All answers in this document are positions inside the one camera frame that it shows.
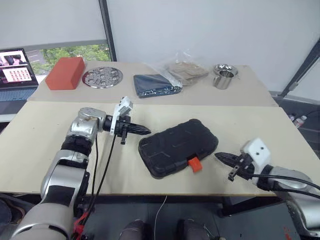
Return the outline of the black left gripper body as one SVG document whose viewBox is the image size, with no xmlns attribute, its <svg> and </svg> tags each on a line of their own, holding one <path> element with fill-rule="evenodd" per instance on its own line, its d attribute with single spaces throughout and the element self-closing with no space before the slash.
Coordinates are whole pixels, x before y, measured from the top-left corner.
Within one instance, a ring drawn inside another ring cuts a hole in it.
<svg viewBox="0 0 320 240">
<path fill-rule="evenodd" d="M 126 144 L 126 138 L 128 135 L 128 128 L 130 124 L 131 124 L 131 117 L 129 115 L 120 116 L 119 119 L 116 121 L 115 135 L 121 138 L 120 140 L 121 145 Z"/>
</svg>

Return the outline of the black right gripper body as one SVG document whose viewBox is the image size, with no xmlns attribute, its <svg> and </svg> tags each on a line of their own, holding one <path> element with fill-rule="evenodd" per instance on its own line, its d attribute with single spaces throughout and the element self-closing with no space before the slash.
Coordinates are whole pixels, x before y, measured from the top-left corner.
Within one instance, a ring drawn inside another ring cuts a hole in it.
<svg viewBox="0 0 320 240">
<path fill-rule="evenodd" d="M 236 176 L 240 176 L 245 180 L 252 178 L 255 167 L 252 162 L 253 159 L 248 153 L 242 153 L 237 157 L 230 159 L 232 163 L 232 170 L 228 174 L 228 180 L 234 181 Z"/>
</svg>

